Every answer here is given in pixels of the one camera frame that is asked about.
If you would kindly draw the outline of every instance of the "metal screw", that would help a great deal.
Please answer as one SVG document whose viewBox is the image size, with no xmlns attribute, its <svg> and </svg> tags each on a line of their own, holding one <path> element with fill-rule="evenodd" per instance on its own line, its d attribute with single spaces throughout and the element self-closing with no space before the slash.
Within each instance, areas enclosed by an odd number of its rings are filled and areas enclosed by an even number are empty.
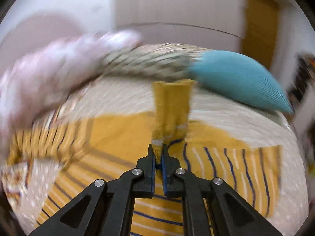
<svg viewBox="0 0 315 236">
<path fill-rule="evenodd" d="M 142 173 L 142 170 L 135 168 L 135 169 L 132 170 L 132 173 L 133 173 L 134 175 L 140 175 L 140 174 Z"/>
<path fill-rule="evenodd" d="M 216 177 L 215 179 L 213 179 L 213 182 L 216 184 L 216 185 L 221 185 L 223 184 L 223 180 L 219 177 Z"/>
<path fill-rule="evenodd" d="M 179 174 L 179 175 L 183 175 L 183 174 L 186 173 L 186 170 L 183 169 L 183 168 L 178 168 L 178 169 L 176 169 L 176 173 Z"/>
<path fill-rule="evenodd" d="M 94 185 L 96 186 L 96 187 L 101 187 L 101 186 L 103 186 L 104 185 L 104 180 L 102 180 L 102 179 L 98 179 L 98 180 L 96 180 L 95 182 L 94 182 Z"/>
</svg>

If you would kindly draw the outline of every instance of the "teal pillow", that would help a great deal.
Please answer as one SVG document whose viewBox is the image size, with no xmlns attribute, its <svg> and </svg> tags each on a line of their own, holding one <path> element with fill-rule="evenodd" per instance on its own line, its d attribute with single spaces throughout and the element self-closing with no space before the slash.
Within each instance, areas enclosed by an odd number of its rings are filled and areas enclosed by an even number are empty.
<svg viewBox="0 0 315 236">
<path fill-rule="evenodd" d="M 207 89 L 263 109 L 292 112 L 277 80 L 256 60 L 235 52 L 205 52 L 190 67 L 195 80 Z"/>
</svg>

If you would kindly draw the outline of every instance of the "yellow striped cloth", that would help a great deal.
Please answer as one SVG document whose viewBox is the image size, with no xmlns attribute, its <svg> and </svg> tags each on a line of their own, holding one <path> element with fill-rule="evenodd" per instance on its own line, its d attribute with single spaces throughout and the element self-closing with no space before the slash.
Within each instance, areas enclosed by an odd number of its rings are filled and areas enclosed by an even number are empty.
<svg viewBox="0 0 315 236">
<path fill-rule="evenodd" d="M 80 120 L 57 128 L 17 132 L 9 163 L 22 157 L 46 158 L 65 163 L 56 178 L 38 225 L 66 205 L 95 179 L 106 181 L 136 166 L 146 156 L 155 128 L 155 114 L 108 115 Z M 176 156 L 183 168 L 199 177 L 226 180 L 263 216 L 272 215 L 280 187 L 280 148 L 251 150 L 226 132 L 198 121 L 189 122 L 184 148 Z M 163 196 L 156 179 L 153 199 L 137 199 L 130 235 L 182 235 L 182 205 Z"/>
</svg>

